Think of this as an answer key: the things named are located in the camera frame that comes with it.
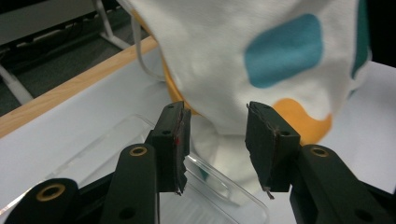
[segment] teal patch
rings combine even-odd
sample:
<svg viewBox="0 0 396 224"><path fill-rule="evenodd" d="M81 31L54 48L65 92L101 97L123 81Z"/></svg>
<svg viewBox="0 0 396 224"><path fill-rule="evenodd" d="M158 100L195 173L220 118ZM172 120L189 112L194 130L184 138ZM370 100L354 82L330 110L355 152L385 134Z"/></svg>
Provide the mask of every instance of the teal patch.
<svg viewBox="0 0 396 224"><path fill-rule="evenodd" d="M369 57L369 27L367 21L366 1L359 1L358 8L358 33L356 40L355 63L353 64L351 77L356 77L356 72L364 65Z"/></svg>
<svg viewBox="0 0 396 224"><path fill-rule="evenodd" d="M316 66L323 53L318 18L305 14L257 36L244 60L250 83L268 88Z"/></svg>

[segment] wooden table edge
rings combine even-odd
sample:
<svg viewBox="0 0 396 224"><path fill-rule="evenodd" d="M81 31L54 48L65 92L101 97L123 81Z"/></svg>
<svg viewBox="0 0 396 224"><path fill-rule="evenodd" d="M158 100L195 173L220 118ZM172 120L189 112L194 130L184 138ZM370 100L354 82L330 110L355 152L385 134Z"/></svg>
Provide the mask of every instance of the wooden table edge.
<svg viewBox="0 0 396 224"><path fill-rule="evenodd" d="M151 37L142 40L142 53L157 47ZM114 73L116 70L136 59L136 48L131 46L111 58L97 64L95 67L71 78L60 86L38 96L31 102L22 105L0 117L0 138L12 133L24 124L51 110L72 96L90 87L99 80Z"/></svg>

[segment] clear plastic tray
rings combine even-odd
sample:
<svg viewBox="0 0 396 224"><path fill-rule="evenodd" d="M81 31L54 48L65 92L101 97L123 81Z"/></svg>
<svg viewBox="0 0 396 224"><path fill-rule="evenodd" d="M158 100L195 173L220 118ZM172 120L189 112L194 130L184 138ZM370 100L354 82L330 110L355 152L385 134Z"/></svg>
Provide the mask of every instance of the clear plastic tray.
<svg viewBox="0 0 396 224"><path fill-rule="evenodd" d="M60 165L46 179L66 177L80 187L88 185L114 172L120 152L129 145L144 143L153 126L142 116L132 115ZM261 201L196 155L191 153L185 165L188 183L182 196L160 194L162 224L269 223L268 209Z"/></svg>

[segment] white cable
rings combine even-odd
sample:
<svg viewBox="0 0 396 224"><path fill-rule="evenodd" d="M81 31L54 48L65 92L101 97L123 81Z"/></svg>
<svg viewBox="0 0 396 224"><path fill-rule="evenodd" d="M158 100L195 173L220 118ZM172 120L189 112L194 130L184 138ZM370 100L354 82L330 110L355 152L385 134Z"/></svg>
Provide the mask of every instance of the white cable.
<svg viewBox="0 0 396 224"><path fill-rule="evenodd" d="M142 37L141 30L140 30L140 24L134 17L132 17L132 31L133 31L133 35L134 35L134 45L136 46L137 60L139 61L140 66L142 67L143 71L145 71L146 74L155 78L158 81L165 81L164 76L155 74L154 72L149 70L143 62L142 51L141 51L142 49L141 49L141 44L140 44L141 37Z"/></svg>

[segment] floor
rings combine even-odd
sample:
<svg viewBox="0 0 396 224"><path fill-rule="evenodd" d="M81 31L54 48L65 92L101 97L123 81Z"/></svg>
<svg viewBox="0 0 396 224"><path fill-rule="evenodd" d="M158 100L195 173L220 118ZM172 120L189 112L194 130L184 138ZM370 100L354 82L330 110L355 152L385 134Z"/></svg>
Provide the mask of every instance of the floor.
<svg viewBox="0 0 396 224"><path fill-rule="evenodd" d="M121 8L107 13L114 34L133 44L130 17ZM98 17L72 26L0 55L0 63L37 97L88 70L120 49L104 40L99 33ZM0 116L21 106L3 81L0 81Z"/></svg>

